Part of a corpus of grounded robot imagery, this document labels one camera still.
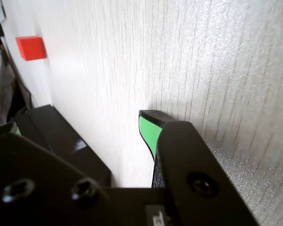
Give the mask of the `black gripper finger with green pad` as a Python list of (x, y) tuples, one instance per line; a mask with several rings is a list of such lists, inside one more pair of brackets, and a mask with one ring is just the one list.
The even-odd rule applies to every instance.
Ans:
[(85, 173), (0, 127), (0, 226), (109, 226), (111, 211)]
[(153, 188), (164, 188), (179, 226), (255, 226), (257, 221), (201, 135), (188, 121), (139, 111), (139, 133), (154, 160)]

